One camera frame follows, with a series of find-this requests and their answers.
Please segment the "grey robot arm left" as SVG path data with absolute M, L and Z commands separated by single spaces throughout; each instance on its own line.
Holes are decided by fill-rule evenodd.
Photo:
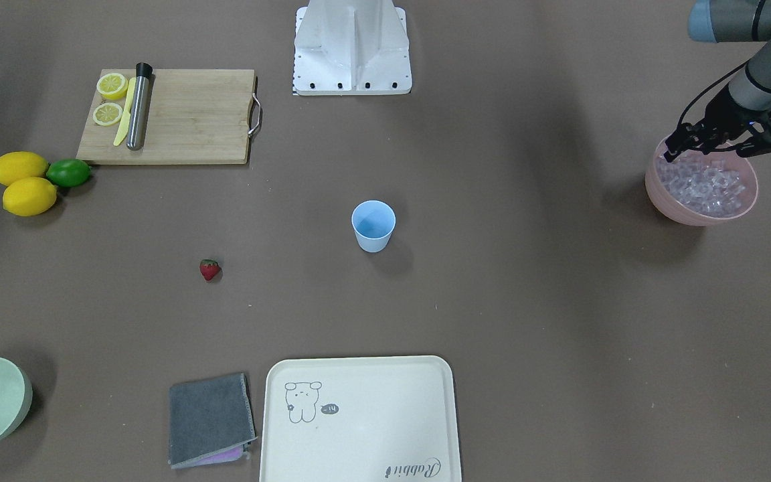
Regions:
M 688 151 L 740 157 L 771 153 L 771 1 L 697 1 L 688 34 L 704 43 L 756 42 L 760 49 L 713 85 L 718 92 L 697 123 L 680 119 L 665 141 L 663 159 Z

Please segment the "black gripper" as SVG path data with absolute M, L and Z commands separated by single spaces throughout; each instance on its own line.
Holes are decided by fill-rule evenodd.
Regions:
M 707 155 L 703 145 L 722 145 L 746 133 L 750 137 L 738 143 L 738 156 L 748 158 L 771 153 L 771 95 L 767 95 L 765 106 L 749 108 L 734 100 L 729 86 L 724 86 L 707 104 L 700 123 L 677 125 L 665 140 L 662 159 L 672 163 L 688 151 Z

